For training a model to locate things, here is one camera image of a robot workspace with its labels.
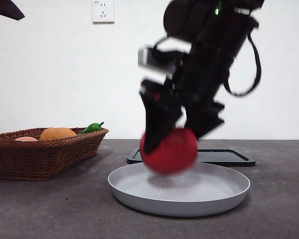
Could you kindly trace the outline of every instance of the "white wall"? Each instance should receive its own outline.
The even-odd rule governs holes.
[[[137,52],[164,36],[169,0],[116,0],[114,25],[91,24],[90,0],[14,2],[26,18],[0,16],[0,132],[104,120],[107,138],[140,138],[140,82],[164,77],[140,69]],[[299,0],[266,0],[255,16],[262,83],[242,99],[221,89],[226,123],[206,138],[299,139]],[[174,44],[188,50],[165,46]],[[249,87],[255,63],[248,43],[231,72],[233,89]]]

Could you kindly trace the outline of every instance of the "green pepper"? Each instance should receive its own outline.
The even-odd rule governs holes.
[[[101,130],[102,129],[102,127],[101,127],[102,124],[104,124],[104,122],[102,122],[102,123],[92,123],[86,129],[79,132],[78,134],[81,135],[81,134],[91,133],[91,132]]]

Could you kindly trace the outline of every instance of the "wall socket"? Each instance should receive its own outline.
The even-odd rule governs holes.
[[[94,0],[92,2],[93,23],[114,23],[114,0]]]

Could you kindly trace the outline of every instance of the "black tray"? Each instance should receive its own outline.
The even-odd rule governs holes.
[[[142,162],[140,149],[134,149],[127,157],[127,163],[140,163]],[[199,149],[197,162],[211,163],[220,166],[232,167],[252,167],[256,165],[256,161],[244,156],[242,153],[232,149]]]

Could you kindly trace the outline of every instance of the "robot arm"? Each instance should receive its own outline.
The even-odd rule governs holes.
[[[10,0],[0,0],[0,15],[20,20],[24,18],[20,9]]]
[[[192,44],[186,54],[179,51],[162,52],[153,48],[139,52],[139,64],[166,73],[164,85],[145,79],[141,98],[146,109],[144,152],[152,152],[174,128],[186,109],[185,127],[200,138],[224,121],[218,113],[224,108],[214,102],[219,87],[228,86],[229,69],[248,37],[257,63],[254,86],[259,82],[261,65],[250,33],[258,27],[250,13],[264,0],[174,0],[164,14],[168,37]]]

